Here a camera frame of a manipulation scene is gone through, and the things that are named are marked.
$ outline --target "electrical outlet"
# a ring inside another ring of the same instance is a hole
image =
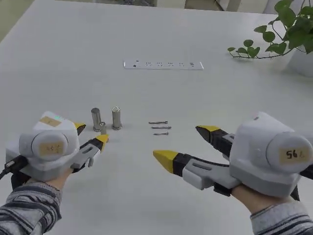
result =
[[[201,62],[174,62],[174,61],[153,61],[153,60],[125,60],[126,69],[144,70],[203,70]]]

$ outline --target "gray striped sleeve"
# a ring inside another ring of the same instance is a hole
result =
[[[0,235],[43,234],[61,219],[61,192],[46,183],[13,190],[0,207]]]
[[[256,235],[313,235],[313,221],[300,202],[266,208],[251,216]]]

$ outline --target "floor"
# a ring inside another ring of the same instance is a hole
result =
[[[92,0],[71,0],[92,2]],[[0,0],[0,42],[15,25],[33,0]],[[100,0],[102,3],[120,4],[125,0]],[[153,0],[134,0],[136,5],[153,3]],[[219,10],[214,0],[186,0],[186,8],[199,10]]]

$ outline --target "metal cylinder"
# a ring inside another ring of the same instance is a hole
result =
[[[104,121],[100,122],[100,131],[102,135],[106,135],[107,134],[107,126],[106,123]]]
[[[121,109],[117,106],[112,108],[112,129],[113,130],[119,130],[122,128],[122,123],[121,123]]]
[[[101,131],[101,117],[100,117],[100,110],[98,108],[93,108],[91,110],[91,115],[92,115],[92,121],[93,121],[93,130],[95,132],[100,132]]]

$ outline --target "metal standoff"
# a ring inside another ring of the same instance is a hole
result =
[[[106,123],[104,121],[100,122],[100,131],[101,131],[102,135],[107,134],[107,126],[106,126]]]
[[[112,108],[112,129],[119,130],[122,128],[121,109],[118,106]]]
[[[154,133],[153,135],[155,135],[155,136],[168,136],[169,133],[168,132],[166,132],[166,133]]]
[[[168,121],[149,121],[149,124],[167,124]]]
[[[100,132],[101,131],[101,127],[100,127],[100,122],[101,122],[100,110],[98,108],[93,108],[91,110],[91,115],[92,115],[92,121],[93,121],[93,130],[95,132]]]
[[[153,126],[151,127],[152,129],[168,129],[171,130],[172,127],[171,126]]]

